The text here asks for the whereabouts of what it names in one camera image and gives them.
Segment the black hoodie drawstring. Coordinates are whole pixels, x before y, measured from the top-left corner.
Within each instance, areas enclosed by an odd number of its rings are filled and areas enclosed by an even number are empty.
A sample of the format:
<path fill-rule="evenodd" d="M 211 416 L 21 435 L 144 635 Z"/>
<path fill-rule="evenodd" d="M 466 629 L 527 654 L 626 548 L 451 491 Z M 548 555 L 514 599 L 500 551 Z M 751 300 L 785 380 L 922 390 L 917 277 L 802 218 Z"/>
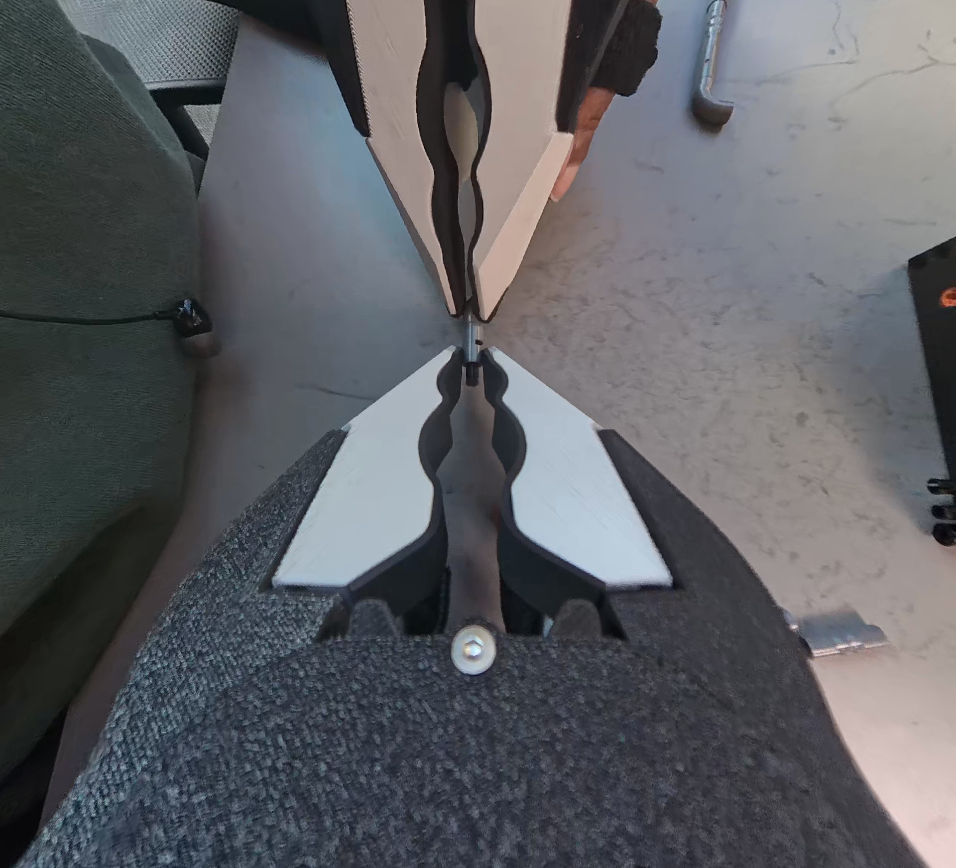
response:
<path fill-rule="evenodd" d="M 214 332 L 209 312 L 193 298 L 185 298 L 168 308 L 120 317 L 56 316 L 3 311 L 1 318 L 22 323 L 73 327 L 120 327 L 156 322 L 173 327 L 181 351 L 189 358 L 211 359 L 221 351 L 221 343 Z"/>

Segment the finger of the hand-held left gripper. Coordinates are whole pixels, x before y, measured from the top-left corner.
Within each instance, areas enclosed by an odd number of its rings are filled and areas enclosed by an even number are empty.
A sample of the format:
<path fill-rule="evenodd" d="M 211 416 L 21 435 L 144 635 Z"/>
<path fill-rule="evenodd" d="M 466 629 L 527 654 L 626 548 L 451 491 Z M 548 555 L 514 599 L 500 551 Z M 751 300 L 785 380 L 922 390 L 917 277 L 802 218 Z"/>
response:
<path fill-rule="evenodd" d="M 572 0 L 474 0 L 489 121 L 475 177 L 482 219 L 472 250 L 480 317 L 514 280 L 573 144 L 557 123 Z"/>
<path fill-rule="evenodd" d="M 443 0 L 345 0 L 366 144 L 448 313 L 465 311 L 459 168 L 448 141 Z"/>

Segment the grey lego connector sleeve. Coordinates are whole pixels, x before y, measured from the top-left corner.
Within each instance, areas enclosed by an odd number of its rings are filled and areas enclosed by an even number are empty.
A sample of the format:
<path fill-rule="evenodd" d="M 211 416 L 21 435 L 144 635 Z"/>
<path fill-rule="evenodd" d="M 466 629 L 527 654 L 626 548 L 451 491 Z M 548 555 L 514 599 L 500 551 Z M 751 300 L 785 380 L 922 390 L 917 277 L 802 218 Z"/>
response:
<path fill-rule="evenodd" d="M 889 646 L 876 625 L 867 623 L 857 611 L 841 609 L 797 616 L 782 610 L 785 622 L 813 659 L 864 652 Z"/>

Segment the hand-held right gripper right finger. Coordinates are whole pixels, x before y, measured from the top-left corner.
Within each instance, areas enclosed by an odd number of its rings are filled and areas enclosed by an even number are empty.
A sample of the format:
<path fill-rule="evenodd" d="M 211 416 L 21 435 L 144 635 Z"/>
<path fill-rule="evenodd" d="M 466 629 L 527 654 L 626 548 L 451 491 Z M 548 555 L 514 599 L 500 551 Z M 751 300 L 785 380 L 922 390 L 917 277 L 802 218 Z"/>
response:
<path fill-rule="evenodd" d="M 636 452 L 500 349 L 482 361 L 505 472 L 497 564 L 506 631 L 544 635 L 566 604 L 584 602 L 598 635 L 630 635 L 628 608 L 673 599 L 627 466 Z"/>

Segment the yellow lego vehicle model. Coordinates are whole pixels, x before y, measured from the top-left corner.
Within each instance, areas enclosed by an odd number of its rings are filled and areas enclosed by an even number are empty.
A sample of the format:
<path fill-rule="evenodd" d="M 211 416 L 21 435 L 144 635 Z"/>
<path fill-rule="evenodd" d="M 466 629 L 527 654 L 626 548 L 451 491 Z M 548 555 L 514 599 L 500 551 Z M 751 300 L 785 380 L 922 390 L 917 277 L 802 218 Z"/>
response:
<path fill-rule="evenodd" d="M 946 499 L 932 509 L 932 535 L 955 545 L 955 240 L 909 259 L 907 276 L 922 341 L 930 394 L 948 475 L 927 481 L 928 491 Z"/>

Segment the person's green hoodie torso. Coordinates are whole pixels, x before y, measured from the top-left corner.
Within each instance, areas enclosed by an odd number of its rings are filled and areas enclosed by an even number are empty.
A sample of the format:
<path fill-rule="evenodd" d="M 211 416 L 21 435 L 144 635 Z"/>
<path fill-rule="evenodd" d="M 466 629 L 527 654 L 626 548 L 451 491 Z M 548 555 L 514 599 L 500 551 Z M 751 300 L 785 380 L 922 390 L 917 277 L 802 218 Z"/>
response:
<path fill-rule="evenodd" d="M 190 158 L 125 57 L 2 0 L 2 821 L 180 513 L 198 295 Z"/>

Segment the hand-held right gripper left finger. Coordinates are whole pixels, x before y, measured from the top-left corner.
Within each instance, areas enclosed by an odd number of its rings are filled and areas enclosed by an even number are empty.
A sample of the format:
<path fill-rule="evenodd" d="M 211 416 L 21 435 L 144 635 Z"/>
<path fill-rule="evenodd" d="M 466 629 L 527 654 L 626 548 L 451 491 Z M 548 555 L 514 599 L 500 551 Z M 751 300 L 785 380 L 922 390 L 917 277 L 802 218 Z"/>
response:
<path fill-rule="evenodd" d="M 448 528 L 438 470 L 464 353 L 448 347 L 352 418 L 271 571 L 279 593 L 387 605 L 408 635 L 448 621 Z"/>

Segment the grey lego elbow with axle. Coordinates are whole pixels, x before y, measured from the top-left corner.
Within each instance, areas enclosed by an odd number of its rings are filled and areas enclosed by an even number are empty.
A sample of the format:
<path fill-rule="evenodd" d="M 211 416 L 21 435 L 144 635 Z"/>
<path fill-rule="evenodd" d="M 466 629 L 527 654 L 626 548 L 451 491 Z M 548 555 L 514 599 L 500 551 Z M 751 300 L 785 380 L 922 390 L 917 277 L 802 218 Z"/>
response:
<path fill-rule="evenodd" d="M 471 297 L 465 307 L 463 315 L 464 340 L 462 344 L 464 356 L 465 381 L 469 387 L 477 387 L 482 374 L 482 355 L 484 353 L 484 322 L 481 319 L 477 301 Z"/>

